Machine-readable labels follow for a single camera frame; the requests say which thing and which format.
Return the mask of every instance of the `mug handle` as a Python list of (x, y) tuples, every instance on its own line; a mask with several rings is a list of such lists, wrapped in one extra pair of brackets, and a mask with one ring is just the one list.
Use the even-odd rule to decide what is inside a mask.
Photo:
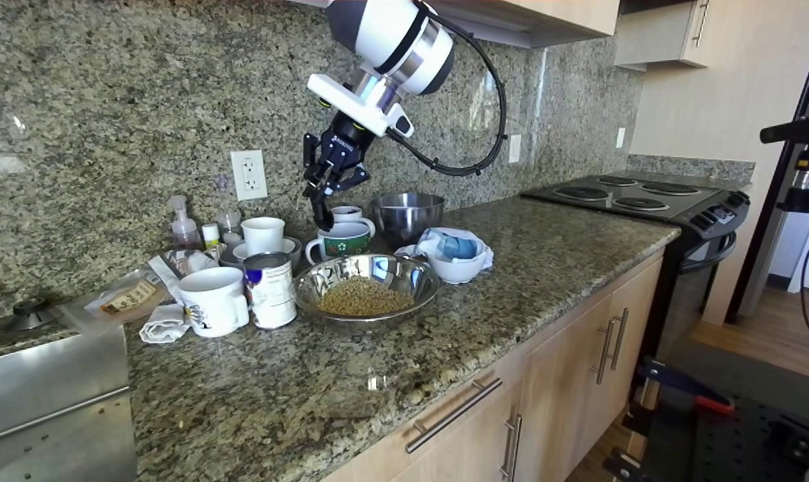
[(374, 238), (374, 232), (375, 232), (374, 223), (371, 222), (370, 219), (368, 219), (368, 218), (359, 218), (358, 220), (356, 220), (356, 222), (362, 223), (362, 224), (368, 226), (368, 237)]
[(318, 262), (312, 259), (312, 248), (321, 244), (321, 239), (315, 238), (312, 241), (306, 243), (306, 249), (303, 252), (306, 254), (306, 260), (309, 261), (309, 264), (316, 265)]
[(246, 326), (249, 323), (249, 305), (246, 304), (245, 296), (241, 293), (234, 293), (231, 298), (238, 315), (238, 327)]

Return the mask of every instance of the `cabinet handle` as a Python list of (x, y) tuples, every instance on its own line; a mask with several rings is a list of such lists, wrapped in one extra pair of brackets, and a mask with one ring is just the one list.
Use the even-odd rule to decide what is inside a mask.
[(503, 479), (514, 482), (514, 475), (517, 472), (517, 454), (520, 452), (520, 432), (523, 429), (523, 415), (518, 414), (514, 419), (514, 425), (505, 422), (505, 426), (514, 434), (514, 455), (511, 455), (511, 466), (508, 469), (499, 467), (499, 473)]
[(600, 362), (598, 362), (598, 366), (593, 366), (589, 370), (592, 372), (597, 373), (598, 375), (598, 384), (603, 384), (604, 382), (604, 372), (606, 371), (606, 357), (609, 355), (610, 350), (610, 341), (612, 341), (612, 330), (616, 327), (616, 320), (612, 318), (610, 320), (610, 324), (607, 325), (606, 329), (598, 329), (600, 333), (606, 333), (604, 337), (604, 348), (600, 350)]
[(482, 385), (480, 382), (475, 380), (472, 381), (472, 386), (478, 388), (478, 392), (457, 406), (455, 410), (439, 419), (436, 424), (431, 425), (431, 428), (426, 429), (425, 426), (419, 421), (413, 423), (413, 427), (419, 431), (420, 435), (416, 437), (416, 440), (405, 445), (404, 451), (408, 454), (413, 454), (413, 452), (416, 452), (419, 447), (425, 444), (425, 442), (428, 442), (434, 438), (435, 435), (440, 433), (440, 431), (446, 428), (450, 423), (454, 422), (458, 417), (460, 417), (460, 415), (466, 414), (466, 411), (475, 406), (475, 404), (481, 402), (481, 400), (484, 400), (484, 397), (489, 396), (490, 392), (496, 390), (502, 384), (503, 381), (501, 378), (497, 378), (487, 385)]
[(612, 364), (610, 364), (610, 369), (615, 372), (616, 368), (618, 368), (618, 354), (621, 353), (621, 342), (624, 340), (624, 328), (627, 327), (627, 319), (630, 317), (630, 310), (625, 308), (624, 313), (621, 314), (621, 318), (615, 317), (613, 318), (616, 321), (621, 321), (621, 326), (618, 327), (618, 338), (616, 339), (616, 350), (615, 353), (612, 354)]
[(695, 46), (697, 47), (701, 45), (701, 34), (705, 32), (705, 21), (707, 19), (707, 6), (710, 4), (711, 0), (707, 0), (707, 2), (704, 2), (701, 5), (699, 5), (699, 8), (704, 9), (705, 11), (704, 13), (701, 14), (701, 22), (699, 23), (699, 32), (698, 34), (696, 34), (695, 37), (693, 37), (693, 40), (695, 40)]

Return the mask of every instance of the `white mug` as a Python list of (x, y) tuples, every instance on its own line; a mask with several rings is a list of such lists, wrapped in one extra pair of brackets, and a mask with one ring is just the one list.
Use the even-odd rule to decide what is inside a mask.
[(238, 268), (208, 268), (178, 282), (184, 316), (196, 335), (229, 335), (249, 323), (244, 276)]
[(266, 251), (282, 251), (285, 222), (279, 218), (252, 218), (241, 223), (249, 256)]
[(306, 243), (304, 252), (310, 263), (318, 264), (312, 259), (312, 248), (315, 246), (321, 251), (321, 260), (328, 260), (368, 253), (369, 241), (371, 234), (368, 226), (362, 223), (336, 223), (330, 231), (318, 230), (318, 238)]
[(361, 208), (356, 206), (336, 206), (332, 208), (331, 213), (333, 214), (333, 219), (337, 223), (341, 222), (352, 222), (352, 223), (362, 223), (368, 226), (369, 235), (374, 238), (374, 223), (371, 222), (370, 219), (362, 216)]

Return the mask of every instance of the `tin can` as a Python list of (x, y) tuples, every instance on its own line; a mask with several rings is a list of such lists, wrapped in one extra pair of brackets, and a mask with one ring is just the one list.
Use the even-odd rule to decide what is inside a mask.
[(291, 286), (291, 256), (262, 253), (244, 260), (246, 301), (252, 323), (263, 329), (285, 326), (297, 316)]

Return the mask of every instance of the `electrical outlet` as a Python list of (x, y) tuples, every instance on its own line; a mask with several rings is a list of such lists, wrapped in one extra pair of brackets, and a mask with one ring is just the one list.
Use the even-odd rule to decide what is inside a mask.
[(624, 146), (624, 132), (626, 129), (624, 127), (618, 128), (618, 135), (616, 135), (616, 149), (621, 149)]
[(520, 162), (521, 135), (509, 135), (509, 164)]
[(267, 197), (261, 151), (232, 151), (231, 158), (238, 201)]

